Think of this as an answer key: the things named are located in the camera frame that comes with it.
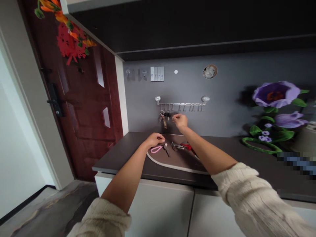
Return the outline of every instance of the metal key holder bar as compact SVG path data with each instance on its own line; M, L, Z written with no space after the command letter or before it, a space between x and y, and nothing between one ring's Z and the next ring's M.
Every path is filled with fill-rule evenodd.
M210 97L208 96L203 96L202 97L202 101L203 103L160 103L159 101L161 100L160 96L156 96L155 100L157 101L157 105L161 105L161 110L163 110L163 106L165 106L164 110L168 110L170 111L170 106L172 106L171 111L173 111L173 107L174 106L179 106L179 111L181 111L181 107L183 106L183 111L185 111L185 107L189 106L189 111L190 112L195 112L194 110L194 106L198 106L197 111L198 112L202 112L203 111L203 106L206 105L206 103L210 100Z

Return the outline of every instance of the red door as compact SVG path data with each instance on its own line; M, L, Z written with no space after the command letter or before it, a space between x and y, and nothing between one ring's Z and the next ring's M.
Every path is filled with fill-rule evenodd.
M92 181L92 166L123 137L114 55L97 45L78 64L67 66L57 45L54 14L38 19L37 0L20 1L20 7L44 84L57 89L64 117L56 122L74 175Z

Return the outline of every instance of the countertop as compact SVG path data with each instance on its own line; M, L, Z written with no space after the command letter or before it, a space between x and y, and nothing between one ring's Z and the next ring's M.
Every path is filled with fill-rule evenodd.
M116 174L149 135L150 132L128 132L92 169ZM251 150L240 143L239 137L202 137L237 161L256 169L259 176L267 180L281 198L316 202L316 180L294 170L293 166L287 165L281 158ZM209 175L163 167L148 157L145 159L141 178L217 190Z

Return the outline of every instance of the person's left hand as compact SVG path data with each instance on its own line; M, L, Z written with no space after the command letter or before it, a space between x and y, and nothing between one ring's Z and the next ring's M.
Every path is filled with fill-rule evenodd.
M158 144L164 143L165 140L164 136L160 133L153 133L143 142L143 144L145 144L149 149L157 146Z

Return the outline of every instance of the cabinet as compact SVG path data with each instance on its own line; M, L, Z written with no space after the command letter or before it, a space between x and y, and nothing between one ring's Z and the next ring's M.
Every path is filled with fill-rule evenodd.
M101 195L114 175L98 173ZM187 237L194 190L192 187L141 179L129 213L132 225L126 237Z
M189 237L245 237L235 222L235 214L219 195L219 192L195 190ZM316 228L316 204L288 201L298 214Z
M316 46L314 1L70 1L65 13L125 61Z
M113 177L105 173L95 176L99 195ZM316 204L285 202L316 228ZM129 213L132 225L127 237L245 237L234 212L216 191L141 179Z

